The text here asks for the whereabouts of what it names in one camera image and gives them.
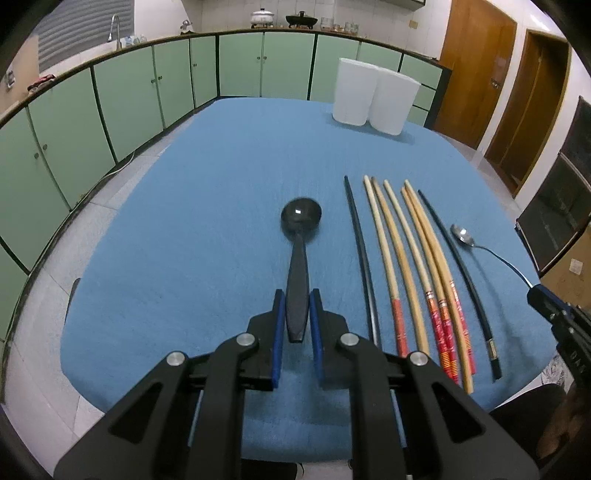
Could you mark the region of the white holder cup right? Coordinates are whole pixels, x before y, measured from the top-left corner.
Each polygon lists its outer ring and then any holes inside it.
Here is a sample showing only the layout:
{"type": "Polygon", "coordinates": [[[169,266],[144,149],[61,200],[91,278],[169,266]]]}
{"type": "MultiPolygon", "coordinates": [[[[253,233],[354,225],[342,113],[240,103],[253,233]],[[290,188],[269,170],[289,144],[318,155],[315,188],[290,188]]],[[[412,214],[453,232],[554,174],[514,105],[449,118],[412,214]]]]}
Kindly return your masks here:
{"type": "Polygon", "coordinates": [[[378,83],[370,105],[370,125],[391,136],[401,134],[421,83],[399,72],[379,67],[378,83]]]}

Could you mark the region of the bamboo chopstick red orange handle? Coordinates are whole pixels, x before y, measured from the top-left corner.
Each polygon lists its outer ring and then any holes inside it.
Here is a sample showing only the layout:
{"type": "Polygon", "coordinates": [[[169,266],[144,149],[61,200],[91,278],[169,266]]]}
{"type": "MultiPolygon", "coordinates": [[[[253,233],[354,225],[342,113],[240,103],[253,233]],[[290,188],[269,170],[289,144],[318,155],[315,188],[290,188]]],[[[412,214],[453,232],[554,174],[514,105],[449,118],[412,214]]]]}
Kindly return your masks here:
{"type": "Polygon", "coordinates": [[[423,292],[425,294],[429,315],[433,324],[441,367],[450,378],[458,383],[458,363],[453,338],[448,335],[447,329],[444,326],[444,322],[442,321],[439,309],[440,304],[438,302],[439,297],[434,292],[423,254],[421,253],[415,236],[390,183],[387,180],[384,180],[383,185],[403,227],[410,251],[415,261],[415,266],[417,267],[423,287],[423,292]]]}

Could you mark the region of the black plastic ladle spoon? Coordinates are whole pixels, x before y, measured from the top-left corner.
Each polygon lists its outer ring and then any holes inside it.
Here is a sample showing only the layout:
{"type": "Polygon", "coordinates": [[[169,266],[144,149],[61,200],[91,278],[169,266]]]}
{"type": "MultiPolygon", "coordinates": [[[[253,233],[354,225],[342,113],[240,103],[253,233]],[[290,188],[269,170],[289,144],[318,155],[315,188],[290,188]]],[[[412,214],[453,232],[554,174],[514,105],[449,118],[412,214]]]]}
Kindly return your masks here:
{"type": "Polygon", "coordinates": [[[284,234],[293,243],[287,274],[287,338],[290,343],[304,341],[308,323],[308,258],[305,240],[315,233],[322,218],[322,208],[314,199],[295,198],[281,211],[284,234]]]}

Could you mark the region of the wooden door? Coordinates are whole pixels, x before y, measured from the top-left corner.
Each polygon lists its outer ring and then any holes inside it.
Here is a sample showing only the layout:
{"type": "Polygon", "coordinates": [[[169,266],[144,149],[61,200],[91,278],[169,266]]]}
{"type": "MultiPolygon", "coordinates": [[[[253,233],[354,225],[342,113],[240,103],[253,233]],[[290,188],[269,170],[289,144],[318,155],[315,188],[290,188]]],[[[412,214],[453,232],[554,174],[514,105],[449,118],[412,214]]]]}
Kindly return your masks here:
{"type": "Polygon", "coordinates": [[[435,130],[477,148],[507,76],[517,23],[488,1],[454,1],[440,64],[451,70],[435,130]]]}

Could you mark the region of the open wooden doorway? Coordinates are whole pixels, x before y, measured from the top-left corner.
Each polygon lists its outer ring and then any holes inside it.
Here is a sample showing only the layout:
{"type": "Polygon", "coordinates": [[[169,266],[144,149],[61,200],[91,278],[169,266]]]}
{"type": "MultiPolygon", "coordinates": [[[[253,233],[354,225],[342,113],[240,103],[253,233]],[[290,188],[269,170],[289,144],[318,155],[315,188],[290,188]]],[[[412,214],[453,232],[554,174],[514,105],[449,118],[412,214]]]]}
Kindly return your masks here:
{"type": "Polygon", "coordinates": [[[569,43],[528,30],[512,92],[486,159],[515,196],[557,120],[571,65],[569,43]]]}

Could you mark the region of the black glass cabinet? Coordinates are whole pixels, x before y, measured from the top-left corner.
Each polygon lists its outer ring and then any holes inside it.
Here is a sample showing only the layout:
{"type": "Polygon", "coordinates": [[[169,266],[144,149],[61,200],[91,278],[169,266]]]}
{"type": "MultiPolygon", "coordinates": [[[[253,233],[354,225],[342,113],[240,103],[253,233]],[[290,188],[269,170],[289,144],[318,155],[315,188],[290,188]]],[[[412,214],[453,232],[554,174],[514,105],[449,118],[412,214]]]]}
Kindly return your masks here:
{"type": "Polygon", "coordinates": [[[582,235],[590,221],[590,103],[578,101],[556,161],[516,230],[544,275],[582,235]]]}

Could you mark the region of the metal spoon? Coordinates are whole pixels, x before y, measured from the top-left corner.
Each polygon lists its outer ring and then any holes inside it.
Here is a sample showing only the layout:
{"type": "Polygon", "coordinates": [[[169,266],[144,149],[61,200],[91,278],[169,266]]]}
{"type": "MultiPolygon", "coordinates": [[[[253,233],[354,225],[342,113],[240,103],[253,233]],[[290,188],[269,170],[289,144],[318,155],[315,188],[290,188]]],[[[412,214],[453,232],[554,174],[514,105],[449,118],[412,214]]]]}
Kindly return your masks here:
{"type": "Polygon", "coordinates": [[[492,249],[477,244],[467,229],[460,227],[456,224],[452,224],[450,227],[450,231],[460,243],[472,249],[483,250],[491,254],[493,257],[495,257],[497,260],[501,261],[505,266],[507,266],[510,270],[512,270],[528,286],[529,289],[533,287],[533,283],[513,263],[498,255],[492,249]]]}

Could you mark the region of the white cooking pot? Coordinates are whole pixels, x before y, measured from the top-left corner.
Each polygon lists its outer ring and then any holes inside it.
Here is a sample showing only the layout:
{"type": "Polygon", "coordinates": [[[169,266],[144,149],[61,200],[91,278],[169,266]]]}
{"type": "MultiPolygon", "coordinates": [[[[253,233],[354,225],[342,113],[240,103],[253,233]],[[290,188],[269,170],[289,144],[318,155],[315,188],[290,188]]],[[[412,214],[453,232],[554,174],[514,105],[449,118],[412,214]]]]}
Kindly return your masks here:
{"type": "Polygon", "coordinates": [[[271,28],[274,25],[274,13],[266,8],[259,8],[250,14],[250,27],[271,28]]]}

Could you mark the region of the black chopstick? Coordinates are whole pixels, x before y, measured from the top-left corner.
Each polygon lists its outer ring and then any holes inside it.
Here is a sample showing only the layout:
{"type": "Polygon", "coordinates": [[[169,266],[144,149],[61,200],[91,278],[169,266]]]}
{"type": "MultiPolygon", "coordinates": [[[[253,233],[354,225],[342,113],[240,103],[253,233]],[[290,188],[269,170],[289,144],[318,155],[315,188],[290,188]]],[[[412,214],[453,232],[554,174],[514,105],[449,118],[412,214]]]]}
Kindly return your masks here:
{"type": "Polygon", "coordinates": [[[498,358],[497,347],[496,347],[496,343],[494,340],[494,336],[493,336],[491,326],[490,326],[488,317],[486,315],[484,306],[482,304],[481,298],[477,292],[477,289],[474,285],[472,277],[471,277],[470,273],[468,272],[466,264],[465,264],[464,260],[462,259],[458,248],[455,246],[454,241],[452,240],[451,234],[447,231],[443,221],[440,219],[439,215],[437,214],[435,209],[432,207],[431,203],[428,201],[428,199],[423,194],[423,192],[421,190],[419,190],[418,194],[419,194],[422,202],[424,203],[424,205],[428,208],[432,218],[435,220],[436,224],[438,225],[438,227],[441,231],[441,234],[445,238],[445,240],[448,244],[448,247],[449,247],[449,249],[450,249],[457,265],[458,265],[461,275],[464,279],[468,293],[469,293],[470,298],[472,299],[472,302],[474,304],[474,308],[475,308],[475,311],[476,311],[476,314],[477,314],[477,317],[478,317],[478,320],[479,320],[479,323],[481,326],[481,330],[483,333],[483,337],[484,337],[484,340],[486,343],[488,357],[489,357],[491,370],[492,370],[493,381],[498,381],[502,378],[502,368],[501,368],[500,360],[498,358]]]}
{"type": "Polygon", "coordinates": [[[365,299],[366,304],[370,341],[372,341],[378,348],[381,348],[382,342],[378,307],[375,297],[372,272],[370,272],[370,262],[367,254],[365,239],[363,238],[362,225],[360,222],[358,209],[356,209],[355,196],[353,196],[353,189],[351,182],[349,182],[349,177],[346,175],[344,176],[344,184],[346,190],[346,200],[348,200],[349,205],[349,214],[352,218],[353,234],[355,234],[356,239],[356,251],[358,251],[360,262],[360,271],[363,284],[363,299],[365,299]]]}

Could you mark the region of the grey window blind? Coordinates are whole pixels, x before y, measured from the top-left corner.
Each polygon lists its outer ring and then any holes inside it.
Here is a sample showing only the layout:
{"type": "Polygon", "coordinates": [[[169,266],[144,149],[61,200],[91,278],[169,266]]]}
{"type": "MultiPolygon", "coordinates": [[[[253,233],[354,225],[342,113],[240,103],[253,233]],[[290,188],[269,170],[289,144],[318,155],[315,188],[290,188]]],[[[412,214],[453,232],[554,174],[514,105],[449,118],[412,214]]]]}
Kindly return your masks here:
{"type": "Polygon", "coordinates": [[[120,36],[133,34],[133,0],[65,0],[35,27],[39,70],[107,43],[113,14],[120,18],[120,36]]]}

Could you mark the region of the cardboard box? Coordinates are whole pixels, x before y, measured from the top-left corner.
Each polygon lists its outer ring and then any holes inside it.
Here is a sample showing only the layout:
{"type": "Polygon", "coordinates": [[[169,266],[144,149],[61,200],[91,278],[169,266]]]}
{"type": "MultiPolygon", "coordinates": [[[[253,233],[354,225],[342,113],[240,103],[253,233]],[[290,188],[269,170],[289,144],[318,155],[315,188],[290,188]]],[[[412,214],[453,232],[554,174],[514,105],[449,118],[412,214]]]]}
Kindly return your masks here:
{"type": "Polygon", "coordinates": [[[590,310],[590,236],[584,234],[542,277],[541,283],[560,299],[590,310]]]}

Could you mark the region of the white holder cup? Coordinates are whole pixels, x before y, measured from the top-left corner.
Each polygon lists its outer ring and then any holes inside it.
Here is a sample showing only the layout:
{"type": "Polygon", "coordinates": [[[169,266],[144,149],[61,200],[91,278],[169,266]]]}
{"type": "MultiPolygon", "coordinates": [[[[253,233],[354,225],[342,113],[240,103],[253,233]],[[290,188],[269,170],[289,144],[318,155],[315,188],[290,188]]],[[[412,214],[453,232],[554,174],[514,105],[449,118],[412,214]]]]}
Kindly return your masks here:
{"type": "Polygon", "coordinates": [[[335,121],[352,126],[363,126],[367,122],[379,73],[380,69],[373,64],[339,59],[332,105],[332,118],[335,121]]]}
{"type": "Polygon", "coordinates": [[[370,125],[391,136],[401,134],[421,83],[399,72],[379,67],[378,83],[370,105],[370,125]]]}

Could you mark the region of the bamboo chopstick orange patterned handle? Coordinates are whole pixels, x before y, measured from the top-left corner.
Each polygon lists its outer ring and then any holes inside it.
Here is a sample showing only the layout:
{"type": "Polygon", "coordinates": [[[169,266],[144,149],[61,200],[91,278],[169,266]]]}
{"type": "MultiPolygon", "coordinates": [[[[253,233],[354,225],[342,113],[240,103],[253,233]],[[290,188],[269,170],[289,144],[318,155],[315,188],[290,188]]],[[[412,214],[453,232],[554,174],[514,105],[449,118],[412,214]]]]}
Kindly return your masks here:
{"type": "Polygon", "coordinates": [[[454,341],[454,333],[453,333],[453,328],[452,328],[452,323],[451,323],[450,312],[449,312],[447,300],[445,298],[445,294],[443,291],[442,283],[441,283],[441,280],[439,277],[439,273],[438,273],[438,270],[436,267],[433,253],[432,253],[431,248],[429,246],[429,242],[428,242],[425,232],[423,230],[423,227],[422,227],[422,224],[421,224],[420,219],[418,217],[418,214],[415,211],[415,207],[413,205],[413,202],[411,201],[410,196],[407,193],[405,187],[403,187],[401,189],[401,194],[403,195],[403,198],[407,204],[408,211],[410,212],[410,214],[412,216],[412,219],[415,224],[416,232],[417,232],[419,239],[421,241],[421,244],[422,244],[424,256],[425,256],[425,259],[426,259],[426,262],[427,262],[427,265],[428,265],[428,268],[430,271],[429,275],[430,275],[431,283],[432,283],[434,292],[439,297],[438,302],[440,304],[439,309],[440,309],[440,315],[441,315],[442,321],[444,322],[444,326],[447,329],[448,335],[450,337],[452,337],[453,341],[454,341]]]}

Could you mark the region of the bamboo chopstick red striped handle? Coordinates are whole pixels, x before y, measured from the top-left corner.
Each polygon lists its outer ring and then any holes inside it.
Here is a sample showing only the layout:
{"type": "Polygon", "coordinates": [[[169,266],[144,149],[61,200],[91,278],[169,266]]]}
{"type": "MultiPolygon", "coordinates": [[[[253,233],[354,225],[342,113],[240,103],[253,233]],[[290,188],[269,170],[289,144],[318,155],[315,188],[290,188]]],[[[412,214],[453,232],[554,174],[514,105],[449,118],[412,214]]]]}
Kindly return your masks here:
{"type": "Polygon", "coordinates": [[[472,343],[471,343],[468,325],[467,325],[467,321],[465,318],[462,303],[461,303],[461,300],[460,300],[460,297],[458,294],[456,284],[453,279],[450,280],[450,287],[451,287],[451,290],[453,293],[454,302],[455,302],[456,308],[458,310],[458,314],[459,314],[461,325],[462,325],[463,335],[464,335],[464,339],[466,342],[468,357],[469,357],[469,361],[470,361],[471,374],[474,375],[477,373],[477,368],[476,368],[476,362],[475,362],[475,358],[474,358],[474,354],[473,354],[472,343]]]}

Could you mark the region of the long plain bamboo chopstick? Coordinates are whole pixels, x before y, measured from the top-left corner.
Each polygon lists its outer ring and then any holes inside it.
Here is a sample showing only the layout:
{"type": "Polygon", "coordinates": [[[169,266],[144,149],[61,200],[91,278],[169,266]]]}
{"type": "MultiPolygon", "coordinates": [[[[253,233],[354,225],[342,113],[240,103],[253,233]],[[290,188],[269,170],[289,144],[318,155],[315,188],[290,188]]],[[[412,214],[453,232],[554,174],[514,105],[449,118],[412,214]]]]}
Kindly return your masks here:
{"type": "Polygon", "coordinates": [[[458,310],[457,310],[455,302],[454,302],[453,293],[452,293],[452,290],[450,287],[450,280],[452,279],[450,268],[449,268],[448,262],[446,260],[446,257],[443,253],[443,250],[441,248],[440,242],[439,242],[439,240],[434,232],[434,229],[431,225],[431,222],[428,219],[427,214],[425,213],[425,210],[424,210],[423,206],[421,205],[421,202],[420,202],[420,200],[419,200],[419,198],[418,198],[418,196],[417,196],[417,194],[416,194],[416,192],[409,180],[406,180],[404,182],[404,187],[405,187],[407,193],[409,194],[411,201],[413,202],[413,205],[415,207],[415,211],[418,214],[418,217],[420,219],[420,222],[422,224],[423,230],[425,232],[425,235],[426,235],[427,240],[429,242],[429,246],[431,248],[431,251],[432,251],[434,259],[435,259],[435,263],[436,263],[436,267],[437,267],[439,277],[440,277],[440,280],[442,283],[442,287],[445,292],[445,297],[448,301],[448,305],[450,308],[451,318],[453,320],[453,326],[454,326],[456,343],[457,343],[457,350],[458,350],[458,357],[459,357],[460,364],[462,367],[463,388],[468,394],[472,394],[474,392],[473,375],[471,374],[470,361],[469,361],[469,357],[468,357],[468,351],[467,351],[466,342],[465,342],[464,335],[463,335],[460,317],[459,317],[458,310]]]}

